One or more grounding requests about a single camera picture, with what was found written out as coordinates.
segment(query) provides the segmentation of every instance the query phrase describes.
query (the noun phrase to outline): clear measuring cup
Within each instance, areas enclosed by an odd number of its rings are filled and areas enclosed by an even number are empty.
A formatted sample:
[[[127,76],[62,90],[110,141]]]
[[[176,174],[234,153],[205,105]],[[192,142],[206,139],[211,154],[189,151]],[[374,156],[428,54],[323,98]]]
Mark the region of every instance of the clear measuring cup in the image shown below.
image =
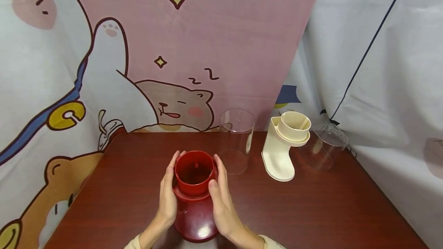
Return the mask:
[[[315,124],[311,127],[311,139],[298,151],[309,167],[329,170],[347,146],[347,136],[335,124]]]
[[[255,118],[242,109],[231,109],[220,116],[218,155],[228,174],[241,174],[248,168]]]

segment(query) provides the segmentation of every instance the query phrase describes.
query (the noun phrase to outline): pink cheek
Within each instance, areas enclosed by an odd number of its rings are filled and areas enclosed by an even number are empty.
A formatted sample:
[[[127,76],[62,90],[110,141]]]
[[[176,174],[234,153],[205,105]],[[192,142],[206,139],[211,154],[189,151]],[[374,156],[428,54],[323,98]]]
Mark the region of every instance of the pink cheek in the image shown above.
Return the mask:
[[[190,107],[190,108],[188,109],[188,114],[189,114],[190,116],[193,116],[193,117],[196,117],[196,118],[201,118],[202,116],[205,115],[205,111],[202,110],[202,109],[199,108],[199,107]]]
[[[50,30],[55,25],[54,0],[12,0],[12,8],[19,19],[32,27]]]

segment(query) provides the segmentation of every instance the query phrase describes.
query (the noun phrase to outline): cat ear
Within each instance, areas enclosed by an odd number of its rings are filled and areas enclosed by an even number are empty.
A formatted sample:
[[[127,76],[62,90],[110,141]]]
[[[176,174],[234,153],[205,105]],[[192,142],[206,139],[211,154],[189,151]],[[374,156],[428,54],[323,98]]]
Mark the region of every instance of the cat ear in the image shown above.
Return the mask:
[[[213,93],[212,91],[204,91],[204,90],[195,90],[193,91],[195,95],[202,98],[206,102],[209,102],[212,99]]]

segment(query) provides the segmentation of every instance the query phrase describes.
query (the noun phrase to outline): person's left hand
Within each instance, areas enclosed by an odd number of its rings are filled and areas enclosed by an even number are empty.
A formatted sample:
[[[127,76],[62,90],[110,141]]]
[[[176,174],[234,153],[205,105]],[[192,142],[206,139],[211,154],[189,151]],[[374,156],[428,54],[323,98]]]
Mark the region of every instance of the person's left hand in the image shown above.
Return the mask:
[[[160,182],[160,203],[158,205],[157,218],[169,228],[174,224],[177,215],[177,199],[172,191],[172,179],[174,178],[174,166],[178,156],[183,156],[186,151],[175,152],[166,168],[166,173]]]

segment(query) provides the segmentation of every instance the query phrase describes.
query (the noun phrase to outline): white juicer stand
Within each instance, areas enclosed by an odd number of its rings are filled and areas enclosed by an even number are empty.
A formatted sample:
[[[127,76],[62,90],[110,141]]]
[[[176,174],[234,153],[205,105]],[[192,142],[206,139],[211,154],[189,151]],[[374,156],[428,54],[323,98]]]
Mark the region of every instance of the white juicer stand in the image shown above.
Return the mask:
[[[310,138],[310,133],[307,132],[306,138],[302,141],[292,141],[279,132],[277,128],[279,123],[281,123],[281,117],[271,118],[261,156],[266,172],[271,178],[280,182],[288,182],[295,176],[294,165],[289,158],[289,149],[305,145]]]

